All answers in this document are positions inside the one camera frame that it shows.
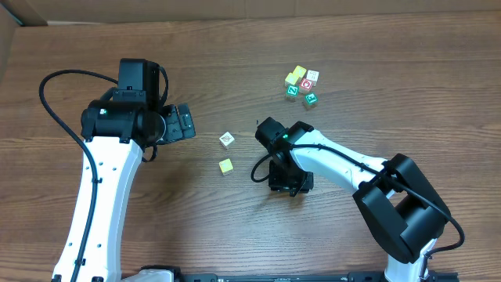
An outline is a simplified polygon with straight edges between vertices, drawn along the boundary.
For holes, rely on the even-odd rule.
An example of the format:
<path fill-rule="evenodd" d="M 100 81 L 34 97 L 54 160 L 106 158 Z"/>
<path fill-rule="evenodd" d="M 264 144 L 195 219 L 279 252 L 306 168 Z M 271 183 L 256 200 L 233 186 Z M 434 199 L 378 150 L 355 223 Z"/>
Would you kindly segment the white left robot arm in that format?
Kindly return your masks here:
<path fill-rule="evenodd" d="M 144 151 L 196 135 L 189 107 L 166 103 L 168 78 L 159 64 L 122 59 L 114 86 L 81 115 L 76 135 L 53 119 L 83 150 L 81 184 L 54 281 L 119 281 L 121 238 L 133 179 Z"/>

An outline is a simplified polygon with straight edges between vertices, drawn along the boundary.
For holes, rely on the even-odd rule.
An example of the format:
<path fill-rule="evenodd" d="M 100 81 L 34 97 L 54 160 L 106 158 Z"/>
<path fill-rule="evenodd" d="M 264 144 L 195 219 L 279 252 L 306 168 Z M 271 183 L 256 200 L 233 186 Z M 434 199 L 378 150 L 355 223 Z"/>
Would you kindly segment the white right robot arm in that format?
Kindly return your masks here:
<path fill-rule="evenodd" d="M 302 121 L 290 128 L 269 117 L 256 140 L 268 151 L 273 191 L 308 193 L 320 175 L 351 194 L 374 240 L 388 255 L 371 280 L 455 281 L 455 273 L 428 268 L 431 252 L 451 213 L 416 163 L 403 154 L 387 161 L 369 157 L 326 138 Z"/>

